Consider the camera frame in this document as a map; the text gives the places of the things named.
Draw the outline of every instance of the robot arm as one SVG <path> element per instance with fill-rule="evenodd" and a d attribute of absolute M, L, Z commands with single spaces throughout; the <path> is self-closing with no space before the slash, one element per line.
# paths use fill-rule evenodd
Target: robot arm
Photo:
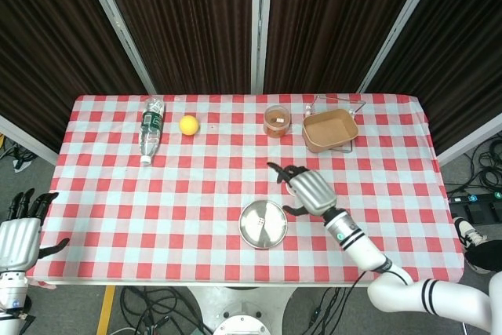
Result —
<path fill-rule="evenodd" d="M 37 259 L 58 253 L 69 239 L 40 249 L 40 231 L 50 203 L 57 193 L 40 195 L 28 210 L 34 189 L 20 192 L 9 207 L 7 220 L 0 225 L 0 333 L 22 333 L 35 319 L 24 313 L 28 281 L 25 272 Z"/>
<path fill-rule="evenodd" d="M 322 216 L 326 230 L 360 269 L 382 274 L 368 287 L 369 299 L 376 308 L 427 312 L 502 334 L 502 272 L 490 282 L 491 301 L 470 286 L 433 279 L 414 282 L 406 271 L 378 250 L 347 211 L 336 208 L 336 195 L 318 172 L 303 166 L 282 169 L 273 162 L 268 165 L 278 173 L 278 183 L 284 180 L 304 204 L 299 209 L 283 206 L 287 213 Z"/>

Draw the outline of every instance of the curtain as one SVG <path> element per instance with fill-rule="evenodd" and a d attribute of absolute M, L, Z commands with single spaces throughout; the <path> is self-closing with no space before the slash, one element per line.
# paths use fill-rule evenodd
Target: curtain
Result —
<path fill-rule="evenodd" d="M 366 91 L 417 96 L 438 154 L 502 113 L 502 0 L 421 0 Z"/>
<path fill-rule="evenodd" d="M 54 151 L 78 96 L 145 92 L 97 0 L 0 7 L 0 115 Z"/>
<path fill-rule="evenodd" d="M 251 0 L 116 0 L 160 93 L 249 93 Z"/>
<path fill-rule="evenodd" d="M 355 92 L 406 0 L 271 0 L 264 91 Z"/>

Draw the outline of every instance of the white sneaker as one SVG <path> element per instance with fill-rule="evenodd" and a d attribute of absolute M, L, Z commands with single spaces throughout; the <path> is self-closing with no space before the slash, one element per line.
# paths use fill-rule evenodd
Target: white sneaker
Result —
<path fill-rule="evenodd" d="M 488 237 L 479 233 L 471 223 L 465 220 L 463 217 L 455 217 L 453 219 L 453 223 L 455 224 L 455 229 L 457 230 L 458 238 L 460 243 L 464 246 L 464 251 L 467 251 L 471 247 L 476 247 L 477 245 L 481 245 L 488 241 Z M 478 266 L 474 266 L 469 263 L 466 259 L 465 262 L 468 266 L 477 274 L 489 274 L 490 270 L 485 270 L 484 268 L 480 268 Z"/>

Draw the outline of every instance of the sticker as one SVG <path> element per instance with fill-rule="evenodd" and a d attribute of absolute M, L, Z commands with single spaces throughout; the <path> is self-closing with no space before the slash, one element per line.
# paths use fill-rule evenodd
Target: sticker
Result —
<path fill-rule="evenodd" d="M 145 111 L 141 127 L 151 127 L 160 131 L 162 128 L 162 116 L 154 111 Z"/>

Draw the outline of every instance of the yellow floor marking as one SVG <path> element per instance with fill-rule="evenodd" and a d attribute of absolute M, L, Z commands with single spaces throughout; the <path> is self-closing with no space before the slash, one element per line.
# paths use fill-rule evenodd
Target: yellow floor marking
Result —
<path fill-rule="evenodd" d="M 97 325 L 96 335 L 106 335 L 108 323 L 110 323 L 111 306 L 113 305 L 113 296 L 115 295 L 115 286 L 107 286 L 104 291 L 103 304 L 101 305 L 100 323 Z"/>

